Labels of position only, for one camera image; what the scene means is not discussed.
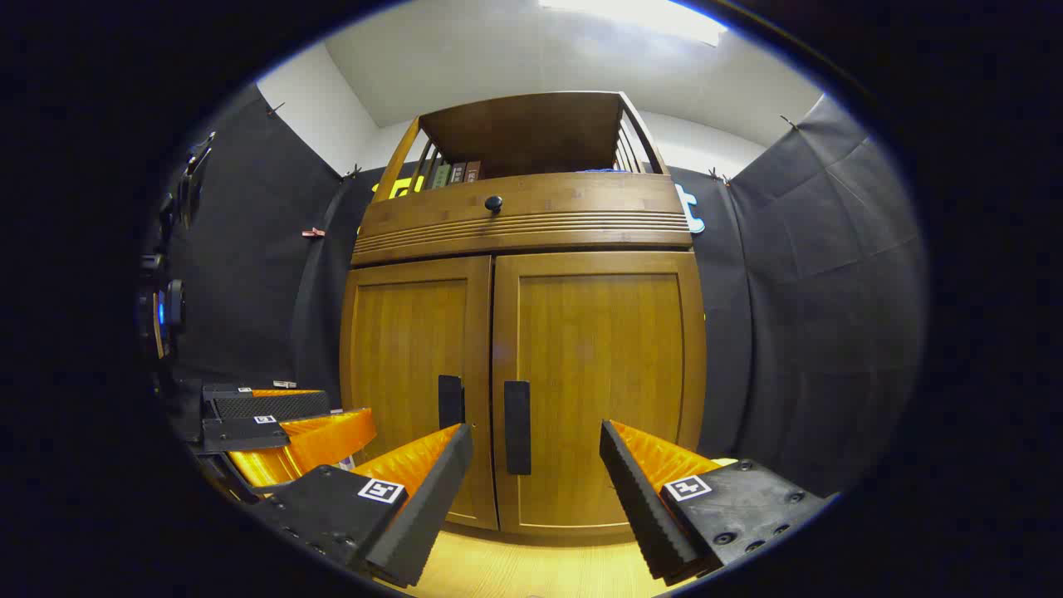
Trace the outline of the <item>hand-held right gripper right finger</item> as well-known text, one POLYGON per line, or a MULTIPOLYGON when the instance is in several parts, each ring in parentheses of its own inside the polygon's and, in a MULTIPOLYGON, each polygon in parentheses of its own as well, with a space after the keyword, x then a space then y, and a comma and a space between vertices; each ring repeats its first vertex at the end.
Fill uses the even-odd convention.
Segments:
POLYGON ((605 418, 600 458, 654 579, 668 586, 767 551, 832 498, 754 459, 710 459, 605 418))

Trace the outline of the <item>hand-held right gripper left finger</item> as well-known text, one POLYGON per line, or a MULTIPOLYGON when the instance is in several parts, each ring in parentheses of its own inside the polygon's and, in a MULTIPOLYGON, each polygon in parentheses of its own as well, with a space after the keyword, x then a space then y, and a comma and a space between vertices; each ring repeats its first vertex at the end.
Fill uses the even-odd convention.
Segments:
POLYGON ((347 571, 416 586, 472 457, 471 425, 453 424, 352 472, 316 467, 249 512, 347 571))

